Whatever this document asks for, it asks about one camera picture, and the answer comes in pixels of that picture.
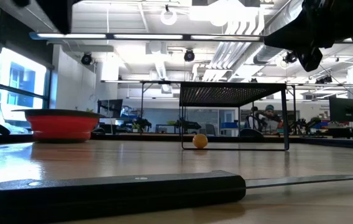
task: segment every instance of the wooden table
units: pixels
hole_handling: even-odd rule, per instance
[[[209,147],[236,144],[210,143]],[[240,144],[240,147],[277,144]],[[291,144],[288,152],[182,151],[180,142],[0,145],[0,182],[222,169],[246,179],[353,174],[353,149]],[[68,223],[353,223],[353,181],[248,190],[236,203]]]

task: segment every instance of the knife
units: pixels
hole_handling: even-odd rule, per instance
[[[353,175],[247,179],[216,170],[0,183],[0,223],[51,223],[236,202],[246,189],[353,180]]]

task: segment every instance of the bowl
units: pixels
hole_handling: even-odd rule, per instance
[[[33,137],[41,142],[85,142],[97,125],[100,114],[75,110],[32,109],[24,111],[32,125]]]

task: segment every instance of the monitor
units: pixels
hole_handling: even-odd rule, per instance
[[[122,100],[99,100],[98,113],[107,118],[120,118]]]
[[[330,120],[353,122],[353,99],[329,98]]]

